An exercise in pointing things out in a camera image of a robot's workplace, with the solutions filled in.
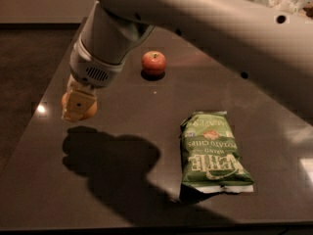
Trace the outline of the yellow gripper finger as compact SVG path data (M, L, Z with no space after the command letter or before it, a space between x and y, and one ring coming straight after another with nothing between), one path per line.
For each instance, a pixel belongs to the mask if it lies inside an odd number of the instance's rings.
M78 82L71 75L67 82L67 91L62 97L62 119L81 121L97 113L96 89Z

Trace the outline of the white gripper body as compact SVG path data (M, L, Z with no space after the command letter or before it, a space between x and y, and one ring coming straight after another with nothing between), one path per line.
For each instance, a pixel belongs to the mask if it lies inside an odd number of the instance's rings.
M73 78L96 88L107 87L122 71L123 66L124 63L113 65L92 56L81 39L74 43L69 59Z

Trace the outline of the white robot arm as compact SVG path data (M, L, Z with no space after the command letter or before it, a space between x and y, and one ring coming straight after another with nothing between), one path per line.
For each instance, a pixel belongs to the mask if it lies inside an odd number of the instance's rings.
M93 115L96 89L116 78L156 26L313 119L312 24L246 0L96 0L71 52L64 119Z

